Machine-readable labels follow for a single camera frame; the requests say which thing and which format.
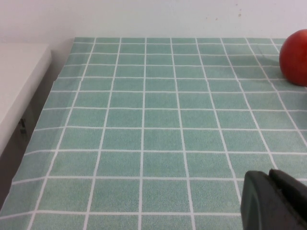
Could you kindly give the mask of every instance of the white grid line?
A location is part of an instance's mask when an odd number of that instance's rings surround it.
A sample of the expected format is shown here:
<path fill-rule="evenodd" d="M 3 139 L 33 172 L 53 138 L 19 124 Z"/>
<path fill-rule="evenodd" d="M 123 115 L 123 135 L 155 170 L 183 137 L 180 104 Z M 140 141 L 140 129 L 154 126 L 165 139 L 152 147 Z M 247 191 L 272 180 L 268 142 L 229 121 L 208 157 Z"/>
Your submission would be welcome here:
<path fill-rule="evenodd" d="M 145 91 L 146 91 L 146 53 L 147 38 L 145 38 L 145 55 L 144 55 L 144 80 L 143 80 L 143 103 L 142 103 L 142 132 L 141 132 L 141 157 L 140 157 L 140 188 L 139 188 L 139 217 L 138 230 L 142 230 L 142 204 L 143 204 L 143 159 L 144 159 L 144 127 L 145 127 Z"/>
<path fill-rule="evenodd" d="M 116 65 L 115 65 L 115 68 L 114 68 L 113 80 L 112 80 L 112 83 L 111 83 L 111 91 L 110 91 L 109 100 L 108 100 L 108 103 L 107 103 L 105 121 L 104 121 L 104 124 L 103 124 L 103 131 L 102 131 L 101 139 L 100 139 L 100 143 L 99 143 L 99 151 L 98 151 L 97 161 L 96 161 L 96 165 L 95 165 L 95 169 L 94 169 L 94 177 L 93 177 L 93 181 L 92 181 L 90 196 L 89 196 L 89 199 L 88 199 L 88 205 L 87 205 L 86 216 L 85 216 L 85 219 L 84 219 L 83 230 L 87 229 L 89 213 L 90 213 L 91 205 L 92 205 L 92 201 L 93 201 L 93 194 L 94 194 L 94 187 L 95 187 L 95 182 L 96 182 L 96 175 L 97 175 L 97 170 L 98 170 L 98 166 L 99 166 L 99 161 L 100 161 L 101 149 L 102 149 L 102 146 L 103 146 L 104 136 L 105 136 L 105 132 L 106 132 L 106 123 L 107 123 L 109 109 L 110 109 L 110 104 L 111 104 L 111 97 L 112 97 L 112 91 L 113 91 L 113 86 L 114 86 L 115 74 L 116 74 L 116 69 L 117 69 L 117 64 L 118 64 L 120 46 L 121 46 L 121 39 L 119 40 L 118 54 L 117 54 L 117 58 L 116 58 Z"/>
<path fill-rule="evenodd" d="M 39 128 L 35 129 L 34 132 L 51 130 L 51 129 L 61 129 L 64 126 L 52 127 L 52 128 Z M 175 127 L 91 127 L 91 126 L 66 126 L 66 128 L 84 128 L 84 129 L 133 129 L 133 130 L 223 130 L 223 131 L 279 131 L 279 132 L 296 132 L 297 129 L 272 129 L 272 128 L 175 128 Z"/>
<path fill-rule="evenodd" d="M 243 92 L 243 97 L 244 97 L 245 103 L 246 103 L 246 105 L 248 106 L 250 115 L 251 115 L 252 118 L 253 118 L 253 121 L 254 121 L 254 123 L 255 123 L 255 125 L 256 125 L 256 128 L 257 128 L 258 133 L 259 133 L 259 135 L 260 135 L 260 138 L 261 138 L 261 140 L 262 140 L 262 142 L 263 142 L 263 145 L 264 145 L 265 149 L 267 150 L 267 152 L 268 152 L 268 154 L 269 154 L 269 157 L 270 157 L 270 159 L 271 159 L 272 165 L 274 166 L 275 169 L 278 169 L 278 168 L 277 168 L 277 165 L 276 165 L 276 163 L 275 163 L 275 161 L 274 161 L 274 158 L 273 158 L 273 156 L 272 156 L 272 154 L 271 154 L 271 151 L 270 151 L 270 149 L 269 149 L 269 147 L 268 147 L 268 145 L 267 145 L 267 143 L 266 143 L 266 141 L 265 141 L 265 139 L 264 139 L 264 136 L 263 136 L 263 134 L 262 134 L 262 132 L 261 132 L 261 130 L 260 130 L 260 127 L 259 127 L 259 125 L 258 125 L 258 122 L 257 122 L 255 116 L 254 116 L 254 113 L 253 113 L 253 111 L 251 110 L 251 107 L 250 107 L 250 105 L 249 105 L 249 103 L 248 103 L 248 100 L 247 100 L 247 97 L 246 97 L 246 95 L 245 95 L 245 92 L 244 92 L 244 90 L 243 90 L 243 88 L 242 88 L 242 85 L 241 85 L 240 81 L 238 80 L 238 77 L 237 77 L 237 75 L 236 75 L 236 72 L 235 72 L 235 70 L 234 70 L 234 67 L 232 66 L 231 61 L 230 61 L 230 59 L 229 59 L 229 56 L 227 55 L 227 51 L 226 51 L 225 45 L 223 44 L 223 40 L 222 40 L 222 39 L 221 39 L 221 42 L 222 42 L 224 51 L 225 51 L 225 53 L 226 53 L 226 57 L 227 57 L 227 59 L 228 59 L 228 62 L 229 62 L 229 64 L 230 64 L 230 66 L 231 66 L 231 69 L 232 69 L 232 71 L 233 71 L 233 73 L 234 73 L 234 75 L 235 75 L 235 78 L 237 79 L 237 82 L 238 82 L 238 84 L 239 84 L 239 87 L 240 87 L 241 91 Z"/>
<path fill-rule="evenodd" d="M 77 92 L 77 90 L 51 90 L 50 92 Z M 110 92 L 110 90 L 83 90 L 79 92 Z M 130 92 L 130 93 L 142 93 L 142 91 L 128 91 L 128 90 L 114 90 L 113 92 Z M 179 93 L 201 93 L 201 94 L 207 94 L 209 92 L 204 91 L 178 91 Z M 306 94 L 306 91 L 294 91 L 294 90 L 286 90 L 286 91 L 277 91 L 277 92 L 295 92 L 295 93 L 304 93 Z M 176 93 L 176 91 L 146 91 L 146 93 Z M 211 92 L 211 93 L 219 93 L 219 94 L 241 94 L 243 92 Z M 244 92 L 246 93 L 276 93 L 276 91 L 248 91 Z"/>
<path fill-rule="evenodd" d="M 92 47 L 92 50 L 91 50 L 91 53 L 90 53 L 90 55 L 89 55 L 89 57 L 88 57 L 87 63 L 89 63 L 89 61 L 90 61 L 90 58 L 91 58 L 93 49 L 94 49 L 94 46 Z M 87 66 L 84 68 L 83 77 L 85 76 L 86 69 L 87 69 Z M 82 81 L 83 81 L 83 77 L 81 78 L 81 80 L 80 80 L 80 82 L 79 82 L 78 90 L 80 90 L 80 88 L 81 88 L 81 83 L 82 83 Z M 64 133 L 65 133 L 65 130 L 66 130 L 66 126 L 67 126 L 68 121 L 69 121 L 69 118 L 70 118 L 70 116 L 71 116 L 73 107 L 74 107 L 74 105 L 75 105 L 75 103 L 76 103 L 76 100 L 77 100 L 77 97 L 78 97 L 78 93 L 79 93 L 79 92 L 76 92 L 75 97 L 74 97 L 74 99 L 73 99 L 73 102 L 72 102 L 72 105 L 71 105 L 71 109 L 70 109 L 70 111 L 69 111 L 69 113 L 68 113 L 68 116 L 67 116 L 67 119 L 66 119 L 64 128 L 63 128 L 63 130 L 62 130 L 61 136 L 60 136 L 60 138 L 59 138 L 59 142 L 58 142 L 58 144 L 57 144 L 56 152 L 54 153 L 54 156 L 53 156 L 53 158 L 52 158 L 52 160 L 51 160 L 50 167 L 49 167 L 48 172 L 47 172 L 47 176 L 49 176 L 49 174 L 50 174 L 50 172 L 51 172 L 51 170 L 52 170 L 52 167 L 53 167 L 53 163 L 54 163 L 54 161 L 55 161 L 55 159 L 56 159 L 56 157 L 57 157 L 57 155 L 58 155 L 59 147 L 60 147 L 61 142 L 62 142 L 62 140 L 63 140 L 63 136 L 64 136 Z M 30 222 L 29 222 L 29 225 L 28 225 L 27 230 L 30 230 L 31 227 L 32 227 L 32 225 L 33 225 L 33 221 L 34 221 L 34 218 L 35 218 L 35 214 L 36 214 L 36 212 L 37 212 L 37 210 L 38 210 L 39 203 L 40 203 L 40 201 L 41 201 L 41 199 L 42 199 L 42 196 L 43 196 L 43 193 L 44 193 L 44 189 L 45 189 L 45 187 L 46 187 L 46 184 L 47 184 L 47 177 L 44 179 L 44 182 L 43 182 L 43 184 L 42 184 L 42 187 L 41 187 L 41 190 L 40 190 L 40 193 L 39 193 L 39 196 L 38 196 L 36 205 L 35 205 L 35 209 L 34 209 L 34 212 L 33 212 L 32 216 L 31 216 L 31 219 L 30 219 Z"/>
<path fill-rule="evenodd" d="M 43 110 L 58 110 L 58 109 L 71 109 L 71 107 L 59 107 L 59 108 L 45 108 Z M 74 107 L 74 109 L 106 109 L 105 107 Z M 111 107 L 110 109 L 130 109 L 130 110 L 141 110 L 142 108 L 129 108 L 129 107 Z M 145 110 L 177 110 L 175 108 L 145 108 Z M 180 110 L 203 110 L 213 111 L 213 109 L 180 109 Z M 215 109 L 216 111 L 249 111 L 249 109 Z M 284 109 L 252 109 L 252 111 L 261 112 L 285 112 Z M 289 112 L 307 112 L 304 109 L 288 110 Z"/>
<path fill-rule="evenodd" d="M 73 42 L 74 44 L 93 44 L 93 42 Z M 105 44 L 105 45 L 118 45 L 118 42 L 96 42 L 96 44 Z M 146 45 L 145 43 L 122 43 L 123 45 Z M 221 43 L 198 43 L 199 45 L 221 45 Z M 224 43 L 225 45 L 230 46 L 246 46 L 246 43 Z M 147 45 L 171 45 L 170 43 L 147 43 Z M 173 43 L 173 45 L 196 45 L 196 43 Z M 251 45 L 262 45 L 262 46 L 272 46 L 273 44 L 268 43 L 251 43 Z"/>
<path fill-rule="evenodd" d="M 249 46 L 250 50 L 252 51 L 252 53 L 255 55 L 255 53 L 254 53 L 254 51 L 251 49 L 249 43 L 248 43 L 248 46 Z M 307 147 L 307 141 L 305 140 L 305 138 L 304 138 L 304 136 L 302 135 L 301 131 L 298 129 L 296 123 L 294 122 L 293 118 L 292 118 L 291 115 L 289 114 L 289 111 L 287 110 L 286 106 L 284 105 L 283 100 L 282 100 L 282 98 L 281 98 L 279 92 L 278 92 L 277 89 L 275 88 L 274 84 L 270 81 L 268 75 L 267 75 L 266 72 L 264 71 L 264 69 L 263 69 L 263 67 L 261 66 L 261 64 L 260 64 L 258 58 L 256 57 L 256 55 L 255 55 L 255 59 L 256 59 L 257 63 L 259 64 L 259 66 L 260 66 L 260 68 L 261 68 L 263 74 L 264 74 L 265 77 L 267 78 L 268 82 L 271 84 L 271 86 L 273 87 L 273 89 L 276 91 L 277 96 L 278 96 L 278 99 L 279 99 L 280 103 L 281 103 L 282 106 L 283 106 L 283 109 L 286 111 L 286 113 L 287 113 L 289 119 L 291 120 L 291 122 L 292 122 L 292 124 L 294 125 L 295 129 L 297 130 L 299 136 L 301 137 L 302 141 L 304 142 L 305 146 Z"/>
<path fill-rule="evenodd" d="M 57 80 L 64 80 L 64 79 L 74 79 L 74 78 L 82 78 L 82 77 L 61 77 L 58 78 Z M 99 76 L 90 76 L 86 77 L 86 79 L 90 78 L 101 78 L 101 79 L 108 79 L 108 78 L 113 78 L 113 77 L 99 77 Z M 147 77 L 149 79 L 174 79 L 174 78 L 164 78 L 164 77 Z M 115 77 L 115 79 L 143 79 L 143 77 Z M 203 81 L 203 78 L 177 78 L 178 80 L 199 80 Z M 207 78 L 208 80 L 217 80 L 217 81 L 236 81 L 235 78 Z M 239 78 L 240 81 L 267 81 L 266 78 Z M 272 81 L 286 81 L 286 79 L 271 79 Z"/>
<path fill-rule="evenodd" d="M 23 184 L 33 181 L 40 181 L 44 179 L 88 179 L 88 180 L 158 180 L 158 181 L 244 181 L 244 178 L 224 178 L 224 177 L 149 177 L 149 176 L 42 176 L 31 179 L 24 179 L 20 181 L 12 182 L 12 185 Z M 307 182 L 307 178 L 296 178 L 296 180 L 301 182 Z"/>
<path fill-rule="evenodd" d="M 44 153 L 44 152 L 55 152 L 56 149 L 42 149 L 36 150 L 32 152 L 27 152 L 25 156 L 35 154 L 35 153 Z M 60 152 L 95 152 L 99 151 L 99 149 L 60 149 Z M 102 149 L 102 152 L 140 152 L 140 149 Z M 148 153 L 183 153 L 182 150 L 144 150 L 144 152 Z M 212 153 L 212 154 L 225 154 L 225 151 L 200 151 L 200 150 L 186 150 L 186 153 Z M 228 151 L 229 154 L 268 154 L 268 152 L 261 152 L 261 151 Z M 271 152 L 271 154 L 275 155 L 302 155 L 306 156 L 307 152 Z"/>
<path fill-rule="evenodd" d="M 86 212 L 78 212 L 78 211 L 55 211 L 55 210 L 38 210 L 36 213 L 39 214 L 60 214 L 60 215 L 86 215 Z M 2 219 L 9 219 L 14 217 L 20 217 L 25 215 L 34 214 L 34 211 L 22 212 L 12 215 L 7 215 L 0 217 Z M 125 215 L 125 216 L 136 216 L 139 215 L 139 212 L 90 212 L 91 216 L 117 216 L 117 215 Z M 142 216 L 190 216 L 188 212 L 142 212 Z M 198 212 L 194 213 L 195 216 L 241 216 L 241 213 L 237 212 Z"/>
<path fill-rule="evenodd" d="M 183 151 L 183 160 L 184 160 L 184 166 L 185 166 L 186 177 L 187 177 L 187 189 L 188 189 L 189 208 L 190 208 L 190 215 L 191 215 L 191 224 L 192 224 L 192 229 L 196 230 L 194 208 L 193 208 L 193 201 L 192 201 L 192 194 L 191 194 L 191 187 L 190 187 L 190 180 L 189 180 L 189 169 L 188 169 L 188 162 L 187 162 L 186 146 L 184 142 L 183 129 L 182 129 L 182 120 L 181 120 L 181 112 L 180 112 L 180 102 L 179 102 L 179 93 L 178 93 L 178 85 L 177 85 L 177 78 L 176 78 L 176 69 L 175 69 L 175 64 L 174 64 L 175 62 L 174 62 L 174 51 L 173 51 L 172 39 L 170 39 L 170 42 L 171 42 L 171 53 L 172 53 L 173 72 L 174 72 L 174 79 L 175 79 L 176 100 L 177 100 L 179 126 L 180 126 L 181 142 L 182 142 L 181 144 L 182 144 L 182 151 Z"/>
<path fill-rule="evenodd" d="M 217 126 L 218 126 L 218 130 L 219 130 L 220 137 L 221 137 L 221 140 L 222 140 L 223 148 L 224 148 L 225 155 L 226 155 L 226 158 L 227 158 L 228 166 L 229 166 L 229 169 L 231 171 L 232 177 L 234 179 L 234 186 L 235 186 L 235 189 L 236 189 L 236 195 L 238 197 L 239 203 L 241 203 L 241 195 L 240 195 L 240 190 L 239 190 L 238 183 L 236 181 L 236 173 L 235 173 L 235 171 L 234 171 L 234 169 L 232 167 L 232 164 L 231 164 L 231 161 L 230 161 L 230 158 L 229 158 L 228 149 L 227 149 L 226 142 L 225 142 L 225 139 L 224 139 L 224 136 L 223 136 L 223 132 L 221 130 L 221 124 L 220 124 L 219 118 L 217 116 L 217 112 L 216 112 L 214 101 L 213 101 L 212 94 L 211 94 L 210 85 L 209 85 L 209 82 L 207 80 L 207 74 L 206 74 L 205 68 L 203 66 L 203 62 L 202 62 L 202 59 L 201 59 L 201 53 L 200 53 L 198 44 L 197 44 L 197 50 L 198 50 L 200 61 L 201 61 L 201 64 L 202 64 L 202 71 L 203 71 L 203 74 L 204 74 L 206 82 L 207 82 L 208 91 L 210 92 L 209 93 L 210 101 L 211 101 L 211 104 L 212 104 L 215 120 L 216 120 L 216 123 L 217 123 Z"/>
<path fill-rule="evenodd" d="M 198 54 L 174 54 L 174 56 L 198 56 Z M 201 56 L 226 56 L 226 55 L 210 55 L 210 54 L 206 54 L 206 55 L 201 55 Z M 253 56 L 252 54 L 250 55 L 243 55 L 243 54 L 232 54 L 229 56 Z M 65 66 L 85 66 L 86 64 L 68 64 Z M 156 64 L 146 64 L 147 66 L 173 66 L 173 65 L 156 65 Z M 89 66 L 115 66 L 115 64 L 89 64 Z M 120 64 L 119 66 L 145 66 L 145 65 L 140 65 L 140 64 Z M 191 66 L 191 67 L 200 67 L 200 65 L 175 65 L 175 66 Z M 205 67 L 209 67 L 209 66 L 214 66 L 214 67 L 218 67 L 220 65 L 204 65 Z M 257 66 L 238 66 L 238 67 L 257 67 Z"/>

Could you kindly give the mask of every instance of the green checkered tablecloth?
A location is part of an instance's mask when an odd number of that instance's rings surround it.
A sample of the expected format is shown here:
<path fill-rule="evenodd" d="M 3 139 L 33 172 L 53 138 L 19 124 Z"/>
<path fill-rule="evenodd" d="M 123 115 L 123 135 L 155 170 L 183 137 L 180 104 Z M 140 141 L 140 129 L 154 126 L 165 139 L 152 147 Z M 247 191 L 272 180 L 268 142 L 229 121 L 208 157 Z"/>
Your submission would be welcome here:
<path fill-rule="evenodd" d="M 75 38 L 0 212 L 6 230 L 238 230 L 248 170 L 307 182 L 284 39 Z"/>

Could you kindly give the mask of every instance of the table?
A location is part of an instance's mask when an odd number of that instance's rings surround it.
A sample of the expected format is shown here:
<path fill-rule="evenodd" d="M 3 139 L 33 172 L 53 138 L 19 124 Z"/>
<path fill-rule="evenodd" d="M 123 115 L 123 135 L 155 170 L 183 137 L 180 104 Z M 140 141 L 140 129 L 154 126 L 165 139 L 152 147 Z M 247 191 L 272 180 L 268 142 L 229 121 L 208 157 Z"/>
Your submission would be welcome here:
<path fill-rule="evenodd" d="M 0 44 L 0 155 L 50 64 L 47 44 Z"/>

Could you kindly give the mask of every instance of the apple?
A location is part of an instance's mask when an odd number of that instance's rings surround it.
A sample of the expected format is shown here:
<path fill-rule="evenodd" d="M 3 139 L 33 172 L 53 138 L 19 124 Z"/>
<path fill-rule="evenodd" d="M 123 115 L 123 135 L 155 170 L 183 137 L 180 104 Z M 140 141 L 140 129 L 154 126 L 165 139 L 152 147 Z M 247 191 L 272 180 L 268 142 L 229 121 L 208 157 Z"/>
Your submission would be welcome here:
<path fill-rule="evenodd" d="M 279 54 L 279 65 L 291 83 L 307 86 L 307 30 L 299 30 L 285 40 Z"/>

